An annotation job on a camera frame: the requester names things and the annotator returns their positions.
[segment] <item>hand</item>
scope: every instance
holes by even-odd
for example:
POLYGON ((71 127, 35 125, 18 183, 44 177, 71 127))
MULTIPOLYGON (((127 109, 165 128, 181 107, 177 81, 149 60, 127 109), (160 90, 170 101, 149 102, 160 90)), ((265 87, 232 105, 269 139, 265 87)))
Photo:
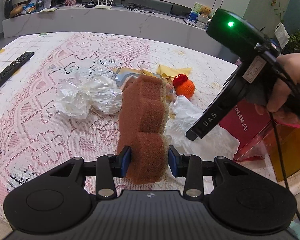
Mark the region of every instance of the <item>hand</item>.
MULTIPOLYGON (((295 84, 300 84, 300 53, 286 54, 277 58, 295 84)), ((266 106, 255 105, 258 114, 263 115, 269 111, 275 119, 286 123, 299 123, 300 120, 294 113, 285 112, 281 107, 287 101, 291 90, 281 79, 274 84, 272 94, 266 106)))

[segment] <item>handheld device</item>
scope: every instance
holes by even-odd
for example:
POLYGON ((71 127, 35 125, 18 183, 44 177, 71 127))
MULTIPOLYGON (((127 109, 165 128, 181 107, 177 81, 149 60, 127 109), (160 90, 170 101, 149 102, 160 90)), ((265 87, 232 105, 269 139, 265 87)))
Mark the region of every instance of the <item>handheld device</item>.
POLYGON ((14 229, 6 240, 295 239, 287 231, 297 209, 292 193, 222 156, 202 161, 170 146, 173 176, 186 177, 182 195, 123 190, 117 197, 113 177, 125 176, 130 155, 126 146, 94 162, 74 157, 12 190, 3 203, 14 229), (84 190, 86 176, 96 176, 95 195, 84 190), (213 178, 209 195, 202 176, 213 178))
POLYGON ((300 119, 300 85, 293 83, 276 58, 280 50, 259 30, 232 12, 217 9, 207 34, 238 55, 242 64, 232 73, 223 90, 187 131, 189 140, 203 138, 242 99, 265 106, 277 78, 291 88, 284 108, 300 119))

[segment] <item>lace tablecloth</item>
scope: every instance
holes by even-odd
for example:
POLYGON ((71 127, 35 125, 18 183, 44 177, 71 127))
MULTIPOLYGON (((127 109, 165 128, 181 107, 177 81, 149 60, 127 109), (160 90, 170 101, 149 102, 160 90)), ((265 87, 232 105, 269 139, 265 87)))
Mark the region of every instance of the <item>lace tablecloth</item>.
MULTIPOLYGON (((76 121, 53 106, 56 85, 77 73, 82 80, 114 67, 155 72, 158 64, 192 67, 196 85, 191 101, 204 110, 236 68, 221 59, 174 45, 100 33, 43 33, 20 37, 0 51, 0 71, 25 51, 34 56, 0 89, 0 218, 8 192, 62 162, 82 156, 85 161, 115 152, 118 115, 91 115, 76 121)), ((85 189, 94 191, 94 178, 85 189)), ((169 177, 161 182, 133 185, 115 179, 122 189, 183 189, 169 177)))

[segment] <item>crinkled plastic wrap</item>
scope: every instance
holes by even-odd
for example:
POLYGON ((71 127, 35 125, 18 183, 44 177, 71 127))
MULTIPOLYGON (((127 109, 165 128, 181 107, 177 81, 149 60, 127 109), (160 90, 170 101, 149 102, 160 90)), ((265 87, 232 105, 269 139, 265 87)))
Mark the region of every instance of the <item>crinkled plastic wrap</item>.
POLYGON ((122 106, 122 91, 115 81, 104 75, 95 75, 82 84, 80 81, 64 80, 57 89, 54 106, 75 119, 86 119, 92 106, 105 114, 114 114, 122 106))
MULTIPOLYGON (((200 118, 202 110, 185 96, 177 96, 176 102, 170 103, 169 113, 170 116, 175 114, 175 117, 168 119, 164 135, 180 154, 195 154, 205 161, 213 161, 216 156, 225 156, 233 160, 240 143, 219 125, 202 139, 190 141, 186 138, 186 132, 200 118)), ((167 175, 184 185, 185 178, 174 178, 170 170, 167 171, 167 175)), ((204 192, 209 194, 213 190, 212 178, 206 177, 204 181, 204 192)))

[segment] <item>teddy bear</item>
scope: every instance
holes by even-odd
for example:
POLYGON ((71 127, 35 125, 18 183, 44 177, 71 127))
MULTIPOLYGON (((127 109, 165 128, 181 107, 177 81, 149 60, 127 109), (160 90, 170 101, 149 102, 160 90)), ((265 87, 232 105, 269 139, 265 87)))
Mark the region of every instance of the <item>teddy bear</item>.
POLYGON ((201 14, 202 16, 209 16, 210 13, 211 9, 208 6, 201 6, 201 8, 199 9, 199 14, 201 14))

